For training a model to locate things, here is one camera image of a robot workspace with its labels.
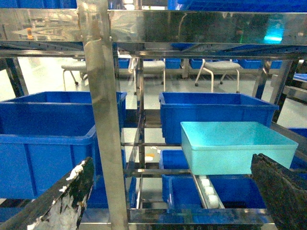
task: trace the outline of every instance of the white object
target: white object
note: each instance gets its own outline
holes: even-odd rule
[[[211,186],[206,186],[205,188],[206,195],[214,195],[214,189]]]
[[[211,71],[212,69],[216,69],[216,70],[224,70],[224,74],[221,78],[220,84],[223,83],[223,80],[227,74],[228,70],[232,70],[235,69],[236,70],[236,92],[240,92],[240,85],[239,85],[239,81],[240,81],[240,72],[239,69],[241,68],[241,66],[238,63],[234,63],[231,60],[230,61],[216,61],[216,62],[205,62],[205,59],[202,60],[202,65],[200,68],[200,71],[198,72],[197,78],[195,80],[195,86],[198,86],[198,79],[201,76],[201,71],[205,70],[208,73],[211,74],[211,92],[214,92],[214,74]]]
[[[216,195],[209,195],[208,196],[210,208],[218,208],[219,207],[219,199]]]
[[[69,71],[71,73],[71,76],[72,76],[72,78],[75,82],[75,85],[78,85],[79,83],[75,79],[75,76],[73,75],[72,71],[79,71],[80,77],[81,77],[82,80],[84,79],[84,74],[87,73],[85,61],[73,61],[71,63],[67,63],[66,65],[62,65],[61,68],[64,69],[63,70],[63,84],[64,84],[64,90],[65,91],[66,91],[66,85],[65,85],[64,73],[66,71]]]
[[[202,179],[201,184],[203,187],[210,186],[210,181],[209,179]]]
[[[134,75],[134,95],[136,95],[136,70],[138,68],[137,59],[134,58],[133,62],[133,75]],[[155,60],[155,61],[144,61],[143,62],[143,72],[144,73],[152,73],[156,71],[163,71],[163,92],[165,92],[166,84],[165,84],[165,59],[163,61]]]

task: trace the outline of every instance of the plastic bin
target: plastic bin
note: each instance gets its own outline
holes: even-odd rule
[[[0,8],[76,9],[76,0],[1,0]]]
[[[214,12],[306,12],[307,4],[294,1],[178,0],[182,10]]]
[[[132,177],[129,188],[130,208],[136,208],[136,178]],[[99,180],[87,201],[88,208],[108,208],[104,180]]]
[[[117,92],[116,97],[118,101],[118,117],[119,126],[124,126],[124,121],[126,119],[126,92]],[[16,103],[53,103],[53,104],[63,104],[63,103],[82,103],[91,104],[91,94],[90,92],[39,92],[31,94],[28,96],[17,97],[5,102],[16,102]]]
[[[307,81],[307,74],[296,73],[293,77],[294,80]]]
[[[238,93],[162,92],[162,133],[167,144],[181,143],[183,121],[256,121],[270,126],[277,105]]]
[[[191,176],[173,176],[169,178],[168,182],[169,198],[167,202],[169,208],[201,208],[201,200]]]
[[[182,122],[182,149],[194,175],[251,174],[253,154],[290,168],[298,144],[257,122]]]
[[[86,157],[102,175],[90,104],[0,104],[0,198],[34,199]]]
[[[189,169],[186,157],[182,150],[161,150],[160,169]],[[162,199],[167,202],[169,195],[169,178],[173,175],[162,174]]]
[[[289,128],[289,130],[307,138],[307,128]]]
[[[238,63],[244,69],[259,69],[261,67],[261,60],[239,60]],[[271,69],[280,69],[282,61],[272,61]]]
[[[118,59],[118,67],[120,69],[128,69],[129,68],[129,58],[119,58]]]
[[[166,69],[180,69],[181,59],[179,58],[167,58],[165,60]]]
[[[244,176],[211,176],[211,182],[225,208],[266,208],[254,180]],[[169,181],[169,208],[201,209],[195,183],[191,176],[172,176]]]

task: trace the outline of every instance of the blue crate rim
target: blue crate rim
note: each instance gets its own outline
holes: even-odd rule
[[[188,134],[185,130],[185,127],[182,125],[183,123],[228,123],[228,122],[180,122],[181,124],[181,130],[183,130],[185,132],[185,135],[188,137]],[[291,150],[293,148],[293,146],[298,146],[298,143],[296,143],[295,141],[291,140],[290,138],[287,138],[285,136],[283,136],[282,134],[276,132],[273,129],[270,129],[268,127],[266,127],[265,125],[262,125],[258,122],[250,122],[250,121],[235,121],[235,122],[229,122],[229,123],[238,123],[238,124],[242,124],[242,123],[250,123],[250,124],[254,124],[255,126],[259,126],[264,128],[265,130],[271,132],[271,133],[275,133],[277,135],[280,135],[283,137],[284,140],[289,141],[289,144],[282,144],[282,145],[266,145],[266,144],[261,144],[261,145],[208,145],[208,146],[202,146],[202,145],[192,145],[190,142],[190,139],[188,138],[188,142],[191,145],[192,150],[195,151],[202,151],[202,150],[237,150],[238,148],[240,148],[240,150],[250,150],[250,148],[253,148],[254,150],[262,150],[262,149],[267,149],[267,150],[284,150],[284,149],[289,149]]]
[[[181,108],[181,107],[183,107],[183,108],[195,108],[195,107],[199,107],[199,106],[204,106],[204,104],[205,104],[205,103],[203,103],[203,104],[165,103],[165,99],[164,99],[164,96],[163,96],[164,93],[166,94],[166,93],[175,93],[175,92],[161,92],[159,94],[159,101],[161,103],[161,106],[163,106],[163,107],[171,106],[172,108],[173,107],[177,107],[177,108]],[[193,94],[234,94],[234,95],[243,95],[243,96],[249,97],[251,99],[254,99],[256,101],[264,103],[262,105],[257,105],[257,107],[255,105],[249,105],[249,104],[227,104],[227,108],[231,108],[231,107],[233,107],[233,108],[246,107],[246,108],[255,109],[255,110],[259,110],[259,108],[261,108],[261,109],[270,109],[270,110],[271,109],[274,109],[274,110],[278,110],[279,109],[278,105],[271,104],[269,102],[260,100],[260,99],[255,98],[255,97],[251,97],[251,96],[243,94],[243,93],[224,93],[224,92],[188,92],[188,93],[193,93]],[[208,106],[208,107],[211,107],[211,106],[212,107],[225,107],[225,104],[205,104],[205,105]]]

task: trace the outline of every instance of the reflective metal surface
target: reflective metal surface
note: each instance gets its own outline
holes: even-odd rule
[[[128,229],[107,0],[78,0],[89,87],[113,230]]]
[[[283,104],[287,98],[287,95],[283,93],[284,87],[291,85],[297,65],[298,59],[295,61],[283,61],[279,70],[277,82],[275,83],[275,87],[270,99],[270,103],[277,104],[279,106],[279,110],[274,112],[272,119],[273,122],[277,122],[279,118]]]
[[[18,58],[3,59],[3,65],[10,79],[14,94],[16,97],[28,95],[28,89],[24,81]]]
[[[267,82],[267,78],[270,72],[272,61],[270,60],[263,60],[262,67],[258,70],[258,75],[256,78],[254,90],[253,90],[253,97],[262,98],[262,94],[264,91],[265,83]]]
[[[276,229],[266,209],[130,209],[129,212],[130,230],[150,230],[153,227],[177,230]],[[111,229],[108,217],[107,209],[87,209],[80,229]]]
[[[137,112],[140,120],[139,126],[139,161],[140,168],[145,167],[145,113],[144,113],[144,65],[143,59],[137,60],[136,65],[136,96],[137,96]]]
[[[0,25],[0,41],[82,41],[75,9],[0,9]]]
[[[0,57],[61,57],[61,58],[84,58],[83,51],[46,51],[46,50],[1,50]]]
[[[303,13],[111,11],[115,42],[307,45]]]

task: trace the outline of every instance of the dirty black panel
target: dirty black panel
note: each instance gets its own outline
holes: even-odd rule
[[[307,181],[263,154],[253,156],[251,171],[276,227],[307,229]]]
[[[71,172],[0,225],[0,230],[77,229],[93,186],[93,160],[86,158]]]

